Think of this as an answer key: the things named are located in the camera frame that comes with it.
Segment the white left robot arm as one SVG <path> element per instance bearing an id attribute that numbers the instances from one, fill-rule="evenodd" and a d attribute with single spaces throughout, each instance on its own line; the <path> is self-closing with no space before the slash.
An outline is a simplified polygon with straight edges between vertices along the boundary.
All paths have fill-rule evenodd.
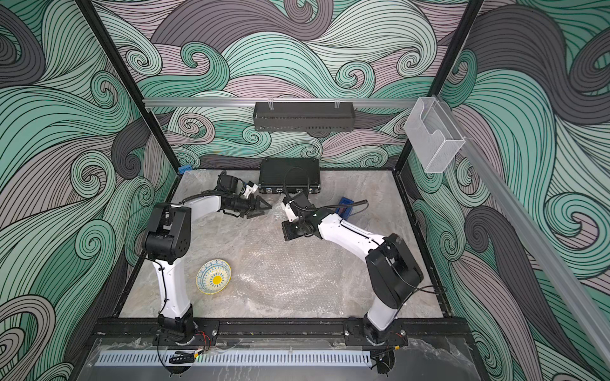
<path id="1" fill-rule="evenodd" d="M 259 217 L 272 206 L 259 195 L 206 190 L 180 203 L 159 203 L 152 209 L 143 243 L 146 259 L 155 264 L 162 333 L 178 344 L 195 336 L 193 306 L 187 294 L 184 257 L 192 240 L 192 222 L 219 211 L 234 217 Z"/>

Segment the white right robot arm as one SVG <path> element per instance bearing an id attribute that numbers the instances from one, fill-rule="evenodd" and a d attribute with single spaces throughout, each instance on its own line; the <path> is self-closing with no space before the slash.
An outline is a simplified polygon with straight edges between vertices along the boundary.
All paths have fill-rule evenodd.
<path id="1" fill-rule="evenodd" d="M 363 332 L 374 345 L 386 343 L 403 305 L 419 290 L 424 274 L 403 238 L 363 230 L 327 210 L 282 222 L 286 241 L 315 236 L 330 241 L 362 260 L 375 298 L 363 318 Z"/>

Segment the yellow patterned bowl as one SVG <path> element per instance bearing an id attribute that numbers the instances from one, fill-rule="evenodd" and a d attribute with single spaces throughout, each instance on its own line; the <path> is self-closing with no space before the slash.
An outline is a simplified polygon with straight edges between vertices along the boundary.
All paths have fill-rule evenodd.
<path id="1" fill-rule="evenodd" d="M 232 277 L 232 269 L 225 260 L 206 262 L 195 277 L 198 290 L 205 295 L 214 295 L 224 290 Z"/>

